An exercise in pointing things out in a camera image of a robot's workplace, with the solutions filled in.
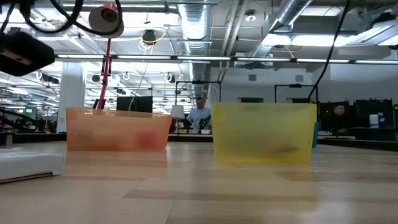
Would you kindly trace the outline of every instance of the wooden table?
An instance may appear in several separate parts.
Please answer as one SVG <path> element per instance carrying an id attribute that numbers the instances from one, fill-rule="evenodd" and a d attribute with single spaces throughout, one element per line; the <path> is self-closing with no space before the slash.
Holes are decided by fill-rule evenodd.
<path id="1" fill-rule="evenodd" d="M 66 151 L 65 142 L 15 145 Z M 397 223 L 398 154 L 318 146 L 311 164 L 219 164 L 212 143 L 165 152 L 68 152 L 66 174 L 0 185 L 24 223 Z"/>

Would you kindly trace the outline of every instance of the ductwork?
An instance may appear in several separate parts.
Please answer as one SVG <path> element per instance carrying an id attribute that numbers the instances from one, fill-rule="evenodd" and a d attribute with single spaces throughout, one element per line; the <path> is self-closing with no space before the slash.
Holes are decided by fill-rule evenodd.
<path id="1" fill-rule="evenodd" d="M 202 4 L 181 4 L 178 6 L 181 15 L 182 32 L 185 39 L 203 40 L 208 37 L 210 8 Z M 208 43 L 186 42 L 185 50 L 188 55 L 207 55 Z M 190 63 L 190 78 L 192 81 L 209 81 L 210 64 Z M 192 85 L 195 96 L 202 96 L 202 86 Z"/>
<path id="2" fill-rule="evenodd" d="M 283 0 L 280 4 L 276 20 L 273 25 L 267 27 L 267 32 L 280 29 L 283 26 L 290 26 L 292 30 L 294 21 L 304 11 L 304 9 L 312 2 L 312 0 Z M 271 51 L 273 46 L 259 44 L 259 46 L 252 52 L 250 57 L 265 57 Z"/>

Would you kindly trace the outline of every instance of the translucent plastic bin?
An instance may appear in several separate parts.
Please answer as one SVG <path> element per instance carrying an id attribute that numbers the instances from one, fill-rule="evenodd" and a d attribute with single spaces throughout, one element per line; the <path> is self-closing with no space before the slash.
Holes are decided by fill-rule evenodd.
<path id="1" fill-rule="evenodd" d="M 219 161 L 303 164 L 311 158 L 316 105 L 217 103 L 211 113 Z"/>
<path id="2" fill-rule="evenodd" d="M 166 114 L 67 108 L 68 150 L 164 150 L 171 120 Z"/>

